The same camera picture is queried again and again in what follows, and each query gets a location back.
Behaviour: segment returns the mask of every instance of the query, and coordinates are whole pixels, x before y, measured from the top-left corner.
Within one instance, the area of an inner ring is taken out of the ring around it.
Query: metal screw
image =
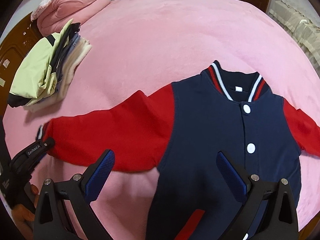
[[[252,174],[252,175],[251,175],[251,179],[254,180],[254,181],[258,181],[260,178],[259,178],[258,175]]]
[[[45,181],[44,181],[44,184],[45,185],[49,185],[51,183],[51,179],[46,179]]]
[[[285,184],[285,185],[288,184],[288,181],[287,181],[286,179],[281,179],[281,182],[282,182],[283,184]]]
[[[79,179],[81,179],[81,174],[73,175],[73,180],[78,181]]]

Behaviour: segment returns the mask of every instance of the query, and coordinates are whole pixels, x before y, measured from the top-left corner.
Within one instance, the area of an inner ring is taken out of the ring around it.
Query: bed
[[[92,50],[76,70],[64,101],[37,113],[7,108],[4,127],[12,156],[33,142],[39,125],[53,117],[109,109],[136,90],[150,95],[170,82],[198,74],[215,59],[229,71],[258,71],[274,93],[320,125],[320,79],[313,66],[276,22],[248,3],[115,0],[83,24],[80,34]],[[320,210],[320,159],[303,152],[300,163],[299,229]],[[84,170],[46,156],[31,182],[41,187],[48,177],[67,180]],[[156,169],[111,173],[91,206],[115,240],[144,239],[157,180]]]

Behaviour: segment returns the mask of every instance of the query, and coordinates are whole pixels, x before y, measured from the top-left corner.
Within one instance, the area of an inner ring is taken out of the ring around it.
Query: folded pink comforter
[[[81,25],[110,3],[110,0],[53,0],[40,14],[37,26],[43,36],[60,32],[70,20]]]

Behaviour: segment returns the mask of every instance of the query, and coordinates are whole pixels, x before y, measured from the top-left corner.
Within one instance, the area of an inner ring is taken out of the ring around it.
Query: finger
[[[34,221],[35,220],[35,215],[25,208],[22,204],[16,205],[12,211],[11,215],[14,221]]]
[[[35,195],[39,194],[39,189],[33,184],[31,185],[31,191]]]
[[[32,229],[25,222],[15,221],[15,224],[26,240],[33,239]]]
[[[26,221],[34,221],[35,220],[35,215],[25,207],[24,207],[24,211],[22,212],[22,217]]]
[[[35,202],[34,202],[35,208],[37,207],[38,200],[39,200],[39,195],[36,195]]]

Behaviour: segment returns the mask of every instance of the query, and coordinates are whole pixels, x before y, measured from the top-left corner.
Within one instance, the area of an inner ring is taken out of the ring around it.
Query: sticker
[[[5,84],[5,80],[3,80],[2,78],[0,78],[0,86],[4,87]]]
[[[9,63],[10,63],[10,61],[9,61],[8,59],[6,59],[6,60],[2,63],[2,65],[4,65],[4,67],[7,68],[8,65],[9,65]]]
[[[237,92],[242,92],[242,87],[236,87]]]

